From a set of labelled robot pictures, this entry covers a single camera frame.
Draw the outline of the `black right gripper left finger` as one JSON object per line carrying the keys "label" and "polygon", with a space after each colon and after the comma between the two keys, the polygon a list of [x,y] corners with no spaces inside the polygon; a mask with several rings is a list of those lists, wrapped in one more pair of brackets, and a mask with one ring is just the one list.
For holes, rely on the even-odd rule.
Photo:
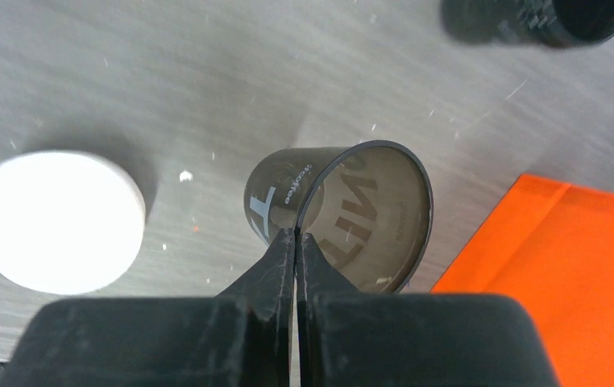
{"label": "black right gripper left finger", "polygon": [[2,386],[285,386],[296,239],[219,295],[65,298],[28,324]]}

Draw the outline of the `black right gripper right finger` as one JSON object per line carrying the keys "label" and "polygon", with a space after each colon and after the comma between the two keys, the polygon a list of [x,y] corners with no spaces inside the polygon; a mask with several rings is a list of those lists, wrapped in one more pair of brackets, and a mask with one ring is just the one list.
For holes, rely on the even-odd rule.
{"label": "black right gripper right finger", "polygon": [[530,316],[495,294],[364,293],[296,245],[305,386],[556,386]]}

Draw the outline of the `black paper coffee cup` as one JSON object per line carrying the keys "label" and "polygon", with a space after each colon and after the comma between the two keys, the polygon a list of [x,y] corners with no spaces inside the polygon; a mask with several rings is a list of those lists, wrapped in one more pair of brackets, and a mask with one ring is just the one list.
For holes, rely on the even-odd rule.
{"label": "black paper coffee cup", "polygon": [[424,165],[388,140],[273,152],[252,170],[243,200],[264,243],[282,229],[310,234],[326,260],[369,293],[398,292],[409,283],[434,216]]}

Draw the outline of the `stack of white lids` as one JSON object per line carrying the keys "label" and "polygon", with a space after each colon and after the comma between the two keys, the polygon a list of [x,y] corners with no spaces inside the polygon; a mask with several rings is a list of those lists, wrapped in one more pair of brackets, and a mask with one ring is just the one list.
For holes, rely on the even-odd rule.
{"label": "stack of white lids", "polygon": [[44,151],[0,163],[0,274],[58,295],[93,292],[134,263],[147,206],[135,180],[104,157]]}

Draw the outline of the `orange paper takeout bag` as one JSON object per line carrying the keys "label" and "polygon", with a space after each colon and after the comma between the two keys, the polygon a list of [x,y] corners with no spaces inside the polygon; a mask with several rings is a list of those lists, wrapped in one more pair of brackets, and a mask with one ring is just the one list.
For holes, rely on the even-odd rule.
{"label": "orange paper takeout bag", "polygon": [[434,292],[516,299],[562,385],[614,386],[614,193],[520,176]]}

